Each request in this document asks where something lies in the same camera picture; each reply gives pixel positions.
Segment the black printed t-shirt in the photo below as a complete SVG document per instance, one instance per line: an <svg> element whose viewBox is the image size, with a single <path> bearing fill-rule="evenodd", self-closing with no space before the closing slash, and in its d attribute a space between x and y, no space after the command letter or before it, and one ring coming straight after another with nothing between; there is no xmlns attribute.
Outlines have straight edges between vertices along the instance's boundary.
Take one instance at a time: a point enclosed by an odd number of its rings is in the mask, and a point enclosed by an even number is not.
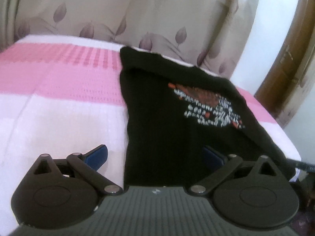
<svg viewBox="0 0 315 236"><path fill-rule="evenodd" d="M229 80L130 47L120 59L129 116L126 185L195 184L214 171L207 148L246 161L266 155L285 178L295 175Z"/></svg>

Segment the pink white checkered bedspread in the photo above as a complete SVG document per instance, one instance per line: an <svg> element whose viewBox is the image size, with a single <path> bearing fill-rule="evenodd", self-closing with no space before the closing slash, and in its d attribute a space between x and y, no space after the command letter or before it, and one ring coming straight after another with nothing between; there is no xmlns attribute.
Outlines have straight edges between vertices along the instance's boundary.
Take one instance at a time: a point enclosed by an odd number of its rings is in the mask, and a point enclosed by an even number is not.
<svg viewBox="0 0 315 236"><path fill-rule="evenodd" d="M266 155L243 159L210 193L124 183L122 48L28 36L1 53L1 235L295 235L295 175L285 178ZM238 92L259 124L270 125ZM99 192L67 164L101 144L108 158L97 172L122 193Z"/></svg>

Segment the brown wooden door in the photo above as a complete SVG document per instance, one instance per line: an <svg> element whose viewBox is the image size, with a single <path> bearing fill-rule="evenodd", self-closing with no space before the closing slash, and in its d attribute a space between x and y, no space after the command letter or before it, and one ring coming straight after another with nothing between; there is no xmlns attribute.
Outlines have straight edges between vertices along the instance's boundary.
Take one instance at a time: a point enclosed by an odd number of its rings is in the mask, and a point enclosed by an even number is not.
<svg viewBox="0 0 315 236"><path fill-rule="evenodd" d="M305 70L314 47L314 0L298 0L288 34L255 98L284 128L304 97L291 102L307 79Z"/></svg>

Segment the beige leaf print curtain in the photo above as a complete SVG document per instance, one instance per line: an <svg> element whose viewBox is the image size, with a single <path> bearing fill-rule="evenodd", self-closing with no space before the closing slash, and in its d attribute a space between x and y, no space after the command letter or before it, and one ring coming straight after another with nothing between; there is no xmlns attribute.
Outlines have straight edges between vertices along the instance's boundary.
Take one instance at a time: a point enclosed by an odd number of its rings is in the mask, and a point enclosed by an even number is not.
<svg viewBox="0 0 315 236"><path fill-rule="evenodd" d="M259 0L1 0L1 49L29 35L111 41L230 78Z"/></svg>

